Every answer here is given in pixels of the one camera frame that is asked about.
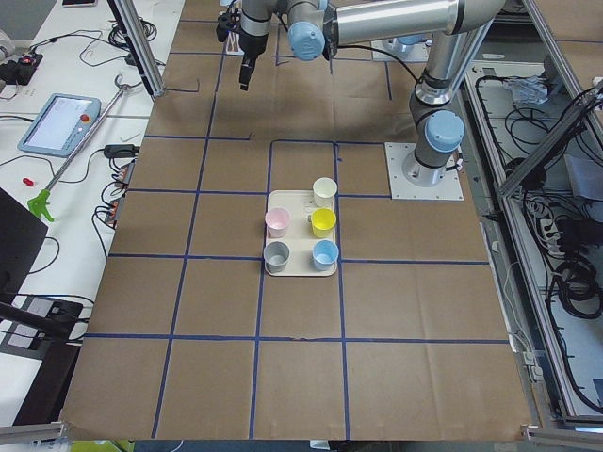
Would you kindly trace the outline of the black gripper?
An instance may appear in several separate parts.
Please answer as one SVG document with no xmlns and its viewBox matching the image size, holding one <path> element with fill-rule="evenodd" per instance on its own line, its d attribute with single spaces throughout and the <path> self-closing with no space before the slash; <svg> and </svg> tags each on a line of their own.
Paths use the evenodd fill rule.
<svg viewBox="0 0 603 452">
<path fill-rule="evenodd" d="M 239 70 L 239 87 L 241 90 L 249 90 L 248 83 L 251 82 L 256 60 L 266 51 L 268 37 L 268 34 L 255 36 L 244 30 L 239 32 L 239 48 L 244 53 Z"/>
</svg>

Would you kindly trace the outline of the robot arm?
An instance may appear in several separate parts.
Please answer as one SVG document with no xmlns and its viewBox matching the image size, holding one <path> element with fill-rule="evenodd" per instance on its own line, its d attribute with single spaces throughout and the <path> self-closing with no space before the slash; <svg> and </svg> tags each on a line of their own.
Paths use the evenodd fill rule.
<svg viewBox="0 0 603 452">
<path fill-rule="evenodd" d="M 502 9 L 500 1 L 407 0 L 334 6 L 328 1 L 244 1 L 236 31 L 244 52 L 239 84 L 247 89 L 255 61 L 267 46 L 270 22 L 283 13 L 291 51 L 299 60 L 327 59 L 362 42 L 432 34 L 432 47 L 409 101 L 417 130 L 413 152 L 402 163 L 416 186 L 438 185 L 464 137 L 464 123 L 448 109 Z"/>
</svg>

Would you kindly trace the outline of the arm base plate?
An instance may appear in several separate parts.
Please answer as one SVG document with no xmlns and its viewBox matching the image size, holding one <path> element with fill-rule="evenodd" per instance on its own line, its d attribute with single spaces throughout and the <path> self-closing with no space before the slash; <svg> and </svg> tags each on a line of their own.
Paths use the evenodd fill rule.
<svg viewBox="0 0 603 452">
<path fill-rule="evenodd" d="M 412 45 L 399 43 L 397 40 L 373 40 L 370 46 L 372 59 L 375 61 L 394 61 L 398 57 L 406 63 L 425 63 L 430 52 L 431 41 L 422 41 Z"/>
<path fill-rule="evenodd" d="M 384 149 L 394 201 L 461 202 L 464 199 L 457 165 L 452 156 L 441 169 L 418 163 L 414 143 L 385 142 Z"/>
</svg>

